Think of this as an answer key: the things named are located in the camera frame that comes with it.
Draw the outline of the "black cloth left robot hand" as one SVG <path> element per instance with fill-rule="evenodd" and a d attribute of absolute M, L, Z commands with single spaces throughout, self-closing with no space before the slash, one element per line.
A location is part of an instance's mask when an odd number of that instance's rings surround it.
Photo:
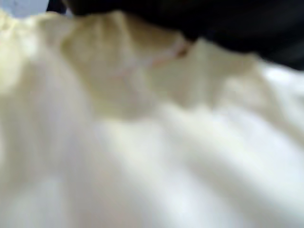
<path fill-rule="evenodd" d="M 302 0 L 51 0 L 47 11 L 84 16 L 115 10 L 204 37 L 229 50 L 254 52 L 263 59 L 304 68 Z"/>

